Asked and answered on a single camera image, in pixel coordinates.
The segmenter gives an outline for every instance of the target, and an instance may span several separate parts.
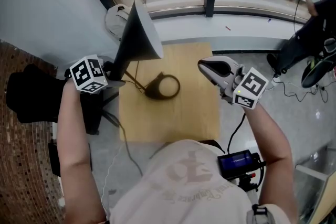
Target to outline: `white marker cube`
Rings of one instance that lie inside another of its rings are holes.
[[[253,67],[233,92],[233,104],[254,109],[266,89],[268,79]]]
[[[94,93],[108,84],[97,55],[80,59],[70,67],[70,72],[79,91]]]

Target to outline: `light wood tabletop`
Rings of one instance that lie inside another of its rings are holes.
[[[147,85],[163,72],[178,78],[179,94],[171,100],[152,100],[134,84],[120,88],[119,118],[127,140],[136,142],[174,142],[182,139],[210,140],[219,137],[219,90],[197,67],[197,62],[212,56],[208,43],[164,45],[164,58],[140,61],[137,80]],[[137,62],[128,72],[135,76]],[[127,75],[123,80],[130,80]],[[162,81],[160,89],[170,92],[175,81]]]

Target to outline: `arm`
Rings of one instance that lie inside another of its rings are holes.
[[[244,109],[262,158],[266,173],[259,198],[260,204],[279,206],[291,223],[297,223],[298,212],[293,190],[293,164],[289,143],[276,122],[257,104]]]
[[[79,92],[72,79],[63,89],[57,125],[57,151],[65,198],[64,223],[104,222],[105,212],[90,168]]]
[[[308,12],[310,13],[311,16],[316,17],[316,16],[319,15],[316,8],[315,8],[315,4],[314,4],[313,0],[306,0],[306,5],[308,7]]]

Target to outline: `black shirt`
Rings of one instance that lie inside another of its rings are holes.
[[[315,4],[318,16],[311,17],[297,31],[297,41],[319,53],[324,41],[336,36],[336,0],[321,0]]]

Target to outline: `person's left arm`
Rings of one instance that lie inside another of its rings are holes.
[[[68,224],[98,224],[106,221],[90,167],[79,92],[70,79],[64,86],[57,125],[57,151]]]

